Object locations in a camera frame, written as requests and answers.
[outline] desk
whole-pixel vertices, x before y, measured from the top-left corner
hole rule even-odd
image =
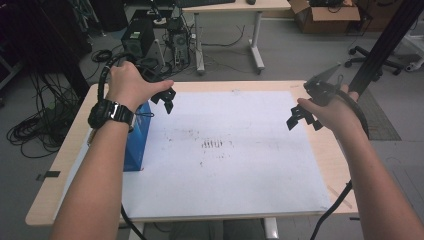
[[[258,50],[258,37],[263,11],[288,10],[291,6],[287,0],[257,0],[255,5],[249,5],[246,0],[236,0],[235,3],[184,8],[183,12],[194,14],[196,33],[196,66],[199,74],[205,73],[203,52],[199,28],[201,26],[225,26],[228,23],[241,25],[254,24],[253,39],[249,40],[250,49],[255,59],[258,73],[265,69]]]
[[[178,92],[208,91],[290,91],[293,98],[308,97],[303,88],[304,81],[240,81],[240,82],[177,82],[174,89]],[[26,223],[32,226],[52,225],[56,210],[60,203],[64,186],[72,165],[80,152],[81,144],[86,137],[89,126],[87,117],[97,101],[97,85],[90,91],[78,112],[69,133],[58,152],[50,171],[60,171],[57,178],[46,178],[31,209]],[[315,132],[306,127],[312,151],[315,154],[330,201],[334,202],[350,179],[345,158],[331,131],[321,129]],[[356,201],[351,192],[335,213],[358,212]]]

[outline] blue box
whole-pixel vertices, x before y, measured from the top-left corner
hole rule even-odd
[[[127,137],[124,172],[140,171],[141,169],[151,118],[149,102],[144,103],[136,114],[134,130]]]

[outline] black pole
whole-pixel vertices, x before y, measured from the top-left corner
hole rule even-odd
[[[349,90],[361,95],[377,71],[383,66],[384,61],[395,50],[402,38],[409,31],[412,24],[418,19],[424,9],[423,0],[403,0],[395,15],[381,33],[365,62],[349,85]]]

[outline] watch strap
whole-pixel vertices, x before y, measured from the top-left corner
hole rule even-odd
[[[129,125],[131,132],[134,128],[135,119],[135,114],[128,107],[115,101],[102,99],[93,107],[89,124],[92,128],[99,129],[107,120],[125,122]]]

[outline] finger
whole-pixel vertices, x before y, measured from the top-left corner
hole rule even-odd
[[[318,112],[319,109],[321,108],[320,106],[316,105],[315,103],[313,103],[312,101],[308,99],[299,98],[297,99],[297,102],[299,103],[301,107],[303,107],[305,110],[307,110],[308,112],[312,114]]]

